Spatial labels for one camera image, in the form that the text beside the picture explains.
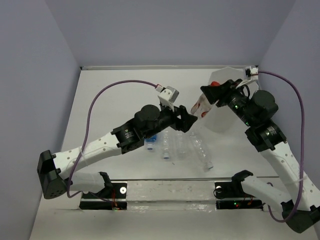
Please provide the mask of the red cap bottle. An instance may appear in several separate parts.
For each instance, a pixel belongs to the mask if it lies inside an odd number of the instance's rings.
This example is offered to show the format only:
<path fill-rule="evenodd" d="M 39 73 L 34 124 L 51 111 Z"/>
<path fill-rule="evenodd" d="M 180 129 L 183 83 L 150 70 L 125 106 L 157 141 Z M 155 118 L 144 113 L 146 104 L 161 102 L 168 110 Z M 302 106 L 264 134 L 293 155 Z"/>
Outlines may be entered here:
<path fill-rule="evenodd" d="M 204 93 L 200 95 L 196 103 L 190 110 L 190 113 L 198 119 L 202 119 L 212 109 L 213 105 L 210 104 Z"/>

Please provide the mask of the clear bottle grey cap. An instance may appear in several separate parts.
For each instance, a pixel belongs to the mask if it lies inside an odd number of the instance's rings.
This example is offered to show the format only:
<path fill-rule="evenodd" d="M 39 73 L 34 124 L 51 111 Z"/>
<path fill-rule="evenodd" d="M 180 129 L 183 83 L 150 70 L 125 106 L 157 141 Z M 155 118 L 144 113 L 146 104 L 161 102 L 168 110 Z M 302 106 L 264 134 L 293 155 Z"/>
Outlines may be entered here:
<path fill-rule="evenodd" d="M 189 154 L 188 136 L 180 131 L 174 134 L 175 153 L 179 160 L 184 160 Z"/>

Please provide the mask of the clear bottle white cap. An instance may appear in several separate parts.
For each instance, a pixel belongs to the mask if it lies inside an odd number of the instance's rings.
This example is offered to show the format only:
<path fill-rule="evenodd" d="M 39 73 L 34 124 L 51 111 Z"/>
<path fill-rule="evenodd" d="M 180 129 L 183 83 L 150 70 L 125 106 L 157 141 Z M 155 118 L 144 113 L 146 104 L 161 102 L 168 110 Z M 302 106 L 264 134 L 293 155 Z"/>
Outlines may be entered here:
<path fill-rule="evenodd" d="M 161 155 L 164 160 L 171 159 L 171 132 L 166 128 L 161 132 Z"/>

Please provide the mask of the blue label bottle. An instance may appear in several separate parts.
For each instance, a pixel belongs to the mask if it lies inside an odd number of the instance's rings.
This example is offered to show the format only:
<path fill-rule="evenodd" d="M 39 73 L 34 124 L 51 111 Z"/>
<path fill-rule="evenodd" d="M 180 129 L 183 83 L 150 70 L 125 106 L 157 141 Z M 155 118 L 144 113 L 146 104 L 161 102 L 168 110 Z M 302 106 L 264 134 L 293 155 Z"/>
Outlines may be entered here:
<path fill-rule="evenodd" d="M 158 140 L 158 135 L 155 134 L 149 138 L 146 138 L 144 140 L 144 145 L 145 145 L 145 149 L 149 152 L 154 152 L 155 151 L 155 147 L 156 147 L 156 143 Z"/>

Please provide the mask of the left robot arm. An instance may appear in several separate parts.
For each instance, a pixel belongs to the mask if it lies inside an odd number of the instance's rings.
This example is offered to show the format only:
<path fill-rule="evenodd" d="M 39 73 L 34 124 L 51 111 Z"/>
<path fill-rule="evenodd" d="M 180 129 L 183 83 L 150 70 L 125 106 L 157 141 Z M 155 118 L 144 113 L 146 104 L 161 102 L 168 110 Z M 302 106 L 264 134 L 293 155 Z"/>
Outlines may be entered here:
<path fill-rule="evenodd" d="M 98 161 L 126 154 L 145 144 L 148 139 L 168 127 L 186 133 L 197 121 L 181 105 L 170 109 L 145 105 L 134 117 L 111 132 L 85 145 L 64 152 L 45 150 L 39 155 L 37 174 L 45 199 L 50 200 L 68 190 L 84 191 L 104 198 L 110 194 L 112 183 L 107 173 L 80 172 Z"/>

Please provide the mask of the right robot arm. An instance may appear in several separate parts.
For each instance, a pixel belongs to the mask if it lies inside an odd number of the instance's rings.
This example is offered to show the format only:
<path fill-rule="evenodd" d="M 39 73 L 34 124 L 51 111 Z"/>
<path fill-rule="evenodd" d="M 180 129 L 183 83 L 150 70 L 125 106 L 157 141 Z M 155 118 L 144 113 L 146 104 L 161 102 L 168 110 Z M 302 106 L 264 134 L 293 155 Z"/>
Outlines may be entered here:
<path fill-rule="evenodd" d="M 320 220 L 320 190 L 303 170 L 302 161 L 293 155 L 286 136 L 272 121 L 278 111 L 274 96 L 257 90 L 247 97 L 241 90 L 241 79 L 227 80 L 218 86 L 200 89 L 211 105 L 227 106 L 248 127 L 247 139 L 278 174 L 287 192 L 260 181 L 248 170 L 236 173 L 223 191 L 235 196 L 249 195 L 260 199 L 269 208 L 281 213 L 285 222 L 296 233 L 303 233 Z"/>

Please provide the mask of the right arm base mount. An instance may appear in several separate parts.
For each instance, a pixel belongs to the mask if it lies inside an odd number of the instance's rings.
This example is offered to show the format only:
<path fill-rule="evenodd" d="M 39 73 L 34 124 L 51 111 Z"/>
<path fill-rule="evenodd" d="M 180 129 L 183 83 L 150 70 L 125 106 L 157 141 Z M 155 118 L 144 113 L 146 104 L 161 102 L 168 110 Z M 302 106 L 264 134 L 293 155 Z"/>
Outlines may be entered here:
<path fill-rule="evenodd" d="M 216 198 L 218 210 L 247 210 L 264 209 L 264 204 L 232 181 L 218 181 L 214 183 L 213 195 Z"/>

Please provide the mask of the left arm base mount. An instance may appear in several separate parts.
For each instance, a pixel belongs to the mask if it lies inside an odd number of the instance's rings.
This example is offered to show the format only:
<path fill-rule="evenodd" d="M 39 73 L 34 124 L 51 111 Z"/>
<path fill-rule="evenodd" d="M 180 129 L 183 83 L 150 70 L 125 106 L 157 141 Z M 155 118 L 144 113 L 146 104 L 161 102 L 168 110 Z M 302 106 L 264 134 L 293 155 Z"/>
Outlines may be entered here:
<path fill-rule="evenodd" d="M 127 181 L 112 181 L 112 186 L 98 193 L 83 193 L 80 198 L 81 210 L 127 210 Z"/>

